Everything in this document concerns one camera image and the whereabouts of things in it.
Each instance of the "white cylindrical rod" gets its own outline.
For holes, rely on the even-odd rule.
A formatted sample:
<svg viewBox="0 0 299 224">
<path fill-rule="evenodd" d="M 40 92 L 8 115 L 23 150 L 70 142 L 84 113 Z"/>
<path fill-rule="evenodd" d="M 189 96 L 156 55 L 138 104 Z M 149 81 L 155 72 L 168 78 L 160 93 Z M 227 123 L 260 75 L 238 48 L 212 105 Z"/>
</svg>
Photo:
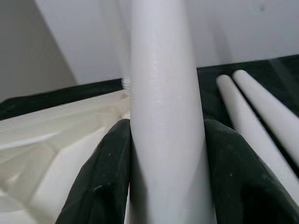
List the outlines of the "white cylindrical rod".
<svg viewBox="0 0 299 224">
<path fill-rule="evenodd" d="M 299 180 L 297 176 L 232 79 L 226 75 L 219 76 L 217 86 L 235 130 L 243 136 L 255 153 L 278 178 L 294 202 L 299 205 Z"/>
<path fill-rule="evenodd" d="M 125 90 L 130 90 L 130 41 L 124 19 L 121 16 L 119 0 L 99 0 L 99 3 L 121 67 L 122 86 Z"/>
<path fill-rule="evenodd" d="M 136 223 L 209 223 L 199 85 L 184 0 L 132 1 Z"/>
<path fill-rule="evenodd" d="M 238 70 L 233 78 L 299 166 L 299 118 L 247 72 Z"/>
</svg>

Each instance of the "white pipe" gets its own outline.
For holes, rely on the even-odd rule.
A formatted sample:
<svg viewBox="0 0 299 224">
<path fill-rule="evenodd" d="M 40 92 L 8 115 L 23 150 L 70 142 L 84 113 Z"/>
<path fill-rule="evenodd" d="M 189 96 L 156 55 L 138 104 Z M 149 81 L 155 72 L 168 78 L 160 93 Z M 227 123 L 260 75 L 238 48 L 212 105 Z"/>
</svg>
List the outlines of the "white pipe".
<svg viewBox="0 0 299 224">
<path fill-rule="evenodd" d="M 123 79 L 122 86 L 130 90 L 130 42 L 118 0 L 99 0 L 101 13 L 118 56 Z"/>
<path fill-rule="evenodd" d="M 247 72 L 238 70 L 233 78 L 299 166 L 299 118 Z"/>
<path fill-rule="evenodd" d="M 136 223 L 209 223 L 205 131 L 184 0 L 132 2 Z"/>
<path fill-rule="evenodd" d="M 235 130 L 243 136 L 255 153 L 271 169 L 294 202 L 299 206 L 299 180 L 297 176 L 232 79 L 226 75 L 219 76 L 217 78 L 217 86 Z"/>
</svg>

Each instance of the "white plastic rod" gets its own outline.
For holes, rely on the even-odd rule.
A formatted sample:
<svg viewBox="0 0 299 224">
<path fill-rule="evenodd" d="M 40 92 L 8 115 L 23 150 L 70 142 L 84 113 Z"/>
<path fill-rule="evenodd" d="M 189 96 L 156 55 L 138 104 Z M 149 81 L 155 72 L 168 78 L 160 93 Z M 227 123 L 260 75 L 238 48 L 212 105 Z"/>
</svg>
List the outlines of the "white plastic rod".
<svg viewBox="0 0 299 224">
<path fill-rule="evenodd" d="M 233 78 L 299 166 L 299 118 L 247 72 L 238 70 Z"/>
<path fill-rule="evenodd" d="M 130 41 L 119 0 L 99 0 L 101 13 L 118 56 L 123 79 L 122 86 L 130 90 Z"/>
<path fill-rule="evenodd" d="M 297 176 L 232 79 L 226 75 L 219 76 L 217 78 L 217 86 L 235 130 L 243 136 L 255 153 L 271 169 L 294 202 L 299 206 L 299 180 Z"/>
<path fill-rule="evenodd" d="M 209 223 L 199 85 L 184 0 L 132 1 L 135 223 Z"/>
</svg>

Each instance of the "white wall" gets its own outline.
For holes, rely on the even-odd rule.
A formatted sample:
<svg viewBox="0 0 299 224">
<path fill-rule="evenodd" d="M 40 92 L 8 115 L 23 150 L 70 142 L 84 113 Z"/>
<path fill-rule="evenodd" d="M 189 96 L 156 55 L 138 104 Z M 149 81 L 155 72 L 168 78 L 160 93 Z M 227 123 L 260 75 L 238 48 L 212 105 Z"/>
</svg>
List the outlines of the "white wall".
<svg viewBox="0 0 299 224">
<path fill-rule="evenodd" d="M 100 0 L 35 0 L 79 83 L 121 77 Z M 298 0 L 186 0 L 197 67 L 299 53 Z M 131 0 L 120 0 L 130 30 Z"/>
<path fill-rule="evenodd" d="M 75 85 L 33 0 L 0 1 L 0 102 Z"/>
</svg>

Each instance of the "white tube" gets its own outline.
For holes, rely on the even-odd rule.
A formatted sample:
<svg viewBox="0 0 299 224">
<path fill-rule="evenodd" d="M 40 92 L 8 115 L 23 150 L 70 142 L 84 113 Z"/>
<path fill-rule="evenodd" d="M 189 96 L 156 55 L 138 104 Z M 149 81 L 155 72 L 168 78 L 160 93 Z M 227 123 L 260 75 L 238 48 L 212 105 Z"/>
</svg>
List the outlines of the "white tube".
<svg viewBox="0 0 299 224">
<path fill-rule="evenodd" d="M 294 202 L 299 205 L 299 180 L 297 176 L 232 79 L 226 75 L 219 76 L 217 86 L 235 130 L 243 136 L 255 153 L 278 178 Z"/>
<path fill-rule="evenodd" d="M 135 223 L 209 223 L 199 85 L 184 0 L 132 2 Z"/>
<path fill-rule="evenodd" d="M 121 16 L 118 0 L 99 0 L 101 13 L 118 56 L 123 79 L 122 86 L 130 90 L 130 42 L 128 31 Z"/>
<path fill-rule="evenodd" d="M 299 118 L 247 72 L 238 70 L 233 74 L 233 78 L 299 166 Z"/>
</svg>

